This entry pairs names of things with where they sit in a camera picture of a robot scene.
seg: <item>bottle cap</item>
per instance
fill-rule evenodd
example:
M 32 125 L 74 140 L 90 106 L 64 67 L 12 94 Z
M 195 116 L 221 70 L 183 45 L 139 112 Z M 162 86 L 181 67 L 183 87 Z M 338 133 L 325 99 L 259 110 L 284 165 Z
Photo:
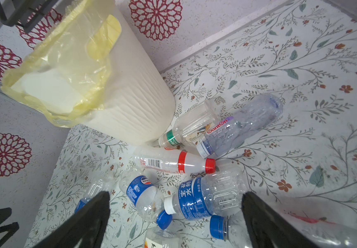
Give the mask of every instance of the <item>bottle cap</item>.
M 158 218 L 156 219 L 156 224 L 162 229 L 165 230 L 173 220 L 173 216 L 170 214 L 167 214 L 166 211 L 162 211 L 159 215 Z
M 207 140 L 206 140 L 205 137 L 203 137 L 203 138 L 199 141 L 199 143 L 196 145 L 196 149 L 198 150 L 199 154 L 200 154 L 201 157 L 203 157 L 203 158 L 206 158 L 206 157 L 210 156 L 210 154 L 211 154 L 211 153 L 207 150 L 207 147 L 210 147 L 210 146 L 208 145 L 209 143 L 207 142 L 207 146 L 206 146 L 205 141 L 207 141 Z
M 211 174 L 216 171 L 216 161 L 211 158 L 206 159 L 205 172 L 206 174 Z
M 213 238 L 224 240 L 224 217 L 213 215 L 210 218 L 210 234 Z
M 165 205 L 165 211 L 167 214 L 175 214 L 176 211 L 173 207 L 173 196 L 165 197 L 165 201 L 163 203 Z

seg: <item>white bottle cap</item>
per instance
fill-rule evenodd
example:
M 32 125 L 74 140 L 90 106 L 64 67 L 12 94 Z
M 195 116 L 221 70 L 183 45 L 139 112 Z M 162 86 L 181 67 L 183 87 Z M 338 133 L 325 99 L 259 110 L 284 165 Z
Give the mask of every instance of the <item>white bottle cap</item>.
M 164 205 L 165 205 L 165 211 L 167 214 L 175 214 L 176 213 L 176 211 L 174 210 L 174 207 L 173 207 L 173 196 L 165 197 Z
M 206 157 L 210 156 L 210 153 L 208 152 L 208 150 L 205 147 L 205 144 L 203 143 L 203 141 L 205 139 L 206 138 L 203 137 L 196 145 L 196 149 L 198 150 L 198 152 L 202 158 L 206 158 Z

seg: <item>blue bottle label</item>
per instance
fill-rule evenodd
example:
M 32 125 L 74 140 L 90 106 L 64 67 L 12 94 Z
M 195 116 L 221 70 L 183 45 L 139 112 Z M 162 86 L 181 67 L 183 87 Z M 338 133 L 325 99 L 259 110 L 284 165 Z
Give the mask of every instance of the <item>blue bottle label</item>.
M 151 186 L 153 186 L 152 183 L 145 176 L 138 176 L 129 184 L 126 195 L 136 206 L 138 197 Z
M 187 220 L 211 216 L 206 208 L 201 189 L 201 177 L 183 182 L 178 188 L 181 212 Z

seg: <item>red bottle cap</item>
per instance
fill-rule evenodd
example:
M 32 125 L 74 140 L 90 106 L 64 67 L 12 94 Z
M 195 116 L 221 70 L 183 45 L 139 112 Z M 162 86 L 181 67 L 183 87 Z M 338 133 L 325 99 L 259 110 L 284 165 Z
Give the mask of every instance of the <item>red bottle cap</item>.
M 205 172 L 206 174 L 211 174 L 216 171 L 216 161 L 211 158 L 206 159 Z

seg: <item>blue bottle cap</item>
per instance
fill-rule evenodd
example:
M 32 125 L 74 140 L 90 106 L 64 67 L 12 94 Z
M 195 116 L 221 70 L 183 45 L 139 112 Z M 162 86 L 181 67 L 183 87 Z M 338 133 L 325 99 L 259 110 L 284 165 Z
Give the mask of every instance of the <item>blue bottle cap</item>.
M 211 217 L 210 234 L 213 238 L 224 240 L 224 217 L 216 215 Z
M 156 224 L 162 229 L 165 230 L 173 220 L 173 216 L 170 214 L 167 214 L 166 211 L 162 211 L 159 215 L 158 218 L 156 219 Z

